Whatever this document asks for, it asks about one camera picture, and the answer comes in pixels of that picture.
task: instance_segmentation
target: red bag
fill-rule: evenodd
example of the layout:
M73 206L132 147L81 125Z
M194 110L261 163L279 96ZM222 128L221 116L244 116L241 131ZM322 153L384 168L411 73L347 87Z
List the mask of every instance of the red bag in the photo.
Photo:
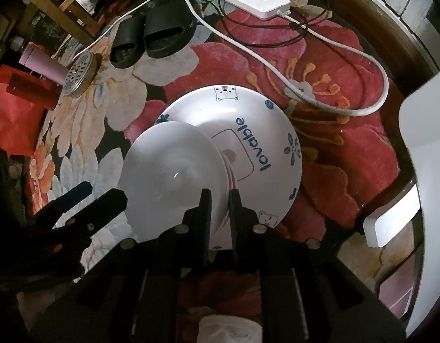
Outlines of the red bag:
M50 84L15 68L0 66L0 148L8 154L32 156L46 110L6 91L14 73L47 89Z

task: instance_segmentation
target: white cloth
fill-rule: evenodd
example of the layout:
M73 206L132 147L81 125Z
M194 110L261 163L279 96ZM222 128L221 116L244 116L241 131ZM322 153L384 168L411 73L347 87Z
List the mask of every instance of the white cloth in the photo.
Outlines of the white cloth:
M210 315L199 322L197 343L261 343L260 324L242 317Z

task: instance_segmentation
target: floor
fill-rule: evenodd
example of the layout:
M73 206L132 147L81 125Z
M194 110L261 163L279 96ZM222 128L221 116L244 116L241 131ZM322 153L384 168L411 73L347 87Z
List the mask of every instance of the floor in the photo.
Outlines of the floor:
M122 10L138 1L123 3ZM318 1L291 1L309 17L323 12ZM224 29L211 4L199 2L205 20ZM231 5L226 6L226 13L241 22L263 24ZM314 29L326 37L374 53L353 27L332 12L314 23ZM227 24L243 41L284 41L294 34ZM160 60L144 54L126 70L117 70L107 62L115 33L113 29L92 48L103 56L103 62L85 94L78 99L61 99L47 114L32 157L31 163L39 172L27 180L33 212L83 180L93 185L93 194L65 214L58 226L117 186L131 143L153 125L167 105L185 93L211 84L234 83L264 93L282 109L288 107L289 90L283 83L201 25L189 46L180 52ZM66 42L59 51L62 63L70 61L76 46L75 41ZM346 52L340 56L311 36L287 47L259 50L290 81L308 82L314 94L329 104L358 108L372 104L381 92L380 74L371 63ZM410 164L405 160L397 126L397 111L405 95L391 78L388 101L370 116L335 117L301 103L290 116L302 146L303 179L292 208L277 229L295 241L321 240L376 292L422 241L421 231L414 230L420 228L418 218L383 249L368 248L358 230L358 218L380 206L383 192L402 174L408 174ZM128 236L132 236L132 228L121 214L93 237L81 260L86 270ZM180 342L196 341L197 322L208 314L232 314L260 322L258 278L232 272L188 274L182 281L179 306L179 323L183 326Z

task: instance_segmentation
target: slipper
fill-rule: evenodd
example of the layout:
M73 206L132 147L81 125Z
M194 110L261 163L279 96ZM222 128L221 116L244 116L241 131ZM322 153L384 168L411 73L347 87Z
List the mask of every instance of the slipper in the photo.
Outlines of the slipper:
M151 58L175 54L193 38L196 19L183 0L155 6L146 15L144 42Z
M120 23L110 51L110 63L115 68L128 68L136 64L145 51L142 35L145 17L136 15Z

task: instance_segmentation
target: pink water bottle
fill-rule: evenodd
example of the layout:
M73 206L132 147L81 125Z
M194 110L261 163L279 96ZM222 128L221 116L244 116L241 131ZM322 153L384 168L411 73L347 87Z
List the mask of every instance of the pink water bottle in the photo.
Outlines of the pink water bottle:
M46 53L33 45L26 46L18 62L60 85L65 83L68 68L58 63L55 59L50 58Z

